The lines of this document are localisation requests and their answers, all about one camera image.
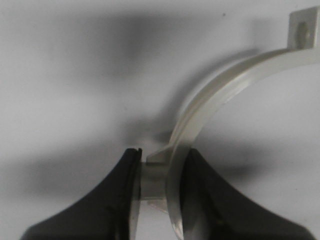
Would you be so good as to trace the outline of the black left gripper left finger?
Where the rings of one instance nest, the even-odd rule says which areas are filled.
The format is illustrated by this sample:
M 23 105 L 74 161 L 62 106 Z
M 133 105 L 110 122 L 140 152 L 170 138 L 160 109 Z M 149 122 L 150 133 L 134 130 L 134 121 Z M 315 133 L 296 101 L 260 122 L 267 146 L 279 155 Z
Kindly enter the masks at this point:
M 128 148 L 112 171 L 70 207 L 28 228 L 23 240 L 134 240 L 142 150 Z

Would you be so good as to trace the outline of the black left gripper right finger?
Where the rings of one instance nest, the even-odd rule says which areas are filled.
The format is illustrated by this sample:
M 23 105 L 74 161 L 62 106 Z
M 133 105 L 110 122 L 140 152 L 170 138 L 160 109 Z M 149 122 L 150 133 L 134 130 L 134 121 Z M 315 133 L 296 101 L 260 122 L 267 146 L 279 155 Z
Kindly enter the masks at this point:
M 312 240 L 303 226 L 253 202 L 191 149 L 180 180 L 186 240 Z

